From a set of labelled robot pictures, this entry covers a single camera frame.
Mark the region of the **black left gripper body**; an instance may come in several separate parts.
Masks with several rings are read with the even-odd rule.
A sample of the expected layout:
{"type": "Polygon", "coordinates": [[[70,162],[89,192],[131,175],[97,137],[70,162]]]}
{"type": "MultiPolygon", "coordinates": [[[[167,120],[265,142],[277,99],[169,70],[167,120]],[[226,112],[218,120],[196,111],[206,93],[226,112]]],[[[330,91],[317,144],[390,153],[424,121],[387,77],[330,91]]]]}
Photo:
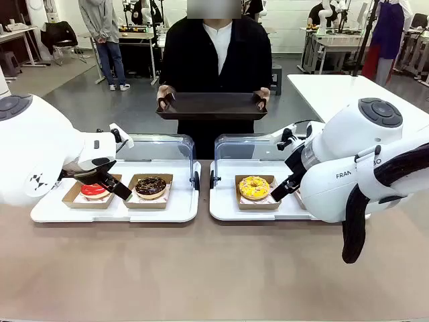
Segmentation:
{"type": "Polygon", "coordinates": [[[113,178],[109,171],[116,162],[116,160],[106,157],[95,158],[83,164],[71,162],[61,169],[60,180],[73,178],[81,183],[106,183],[113,178]]]}

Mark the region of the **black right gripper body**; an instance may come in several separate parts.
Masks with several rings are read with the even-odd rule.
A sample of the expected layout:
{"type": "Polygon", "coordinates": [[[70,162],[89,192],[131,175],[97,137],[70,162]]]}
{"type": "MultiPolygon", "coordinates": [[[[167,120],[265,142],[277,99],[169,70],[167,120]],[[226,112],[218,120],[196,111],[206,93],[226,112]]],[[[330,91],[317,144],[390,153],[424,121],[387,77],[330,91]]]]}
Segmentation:
{"type": "Polygon", "coordinates": [[[307,170],[314,165],[312,145],[300,144],[285,160],[285,164],[292,172],[288,180],[301,180],[307,170]]]}

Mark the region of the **person's left hand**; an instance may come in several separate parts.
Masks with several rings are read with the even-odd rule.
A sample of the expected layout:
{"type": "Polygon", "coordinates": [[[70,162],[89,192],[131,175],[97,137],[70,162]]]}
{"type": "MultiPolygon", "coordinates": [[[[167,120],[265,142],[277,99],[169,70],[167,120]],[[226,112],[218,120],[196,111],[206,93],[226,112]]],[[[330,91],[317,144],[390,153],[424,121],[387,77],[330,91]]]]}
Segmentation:
{"type": "Polygon", "coordinates": [[[258,91],[255,91],[254,94],[259,97],[259,101],[257,103],[259,110],[265,109],[269,102],[271,91],[266,87],[261,87],[258,91]]]}

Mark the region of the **person's right hand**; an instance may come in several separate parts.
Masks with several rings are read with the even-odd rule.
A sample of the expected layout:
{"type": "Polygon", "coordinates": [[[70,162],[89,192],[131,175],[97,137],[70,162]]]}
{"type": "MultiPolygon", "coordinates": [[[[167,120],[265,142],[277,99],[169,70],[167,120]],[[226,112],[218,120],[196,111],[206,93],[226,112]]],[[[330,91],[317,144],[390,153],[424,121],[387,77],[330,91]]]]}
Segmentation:
{"type": "Polygon", "coordinates": [[[166,110],[175,101],[176,90],[169,85],[161,85],[158,88],[157,104],[161,110],[166,110]]]}

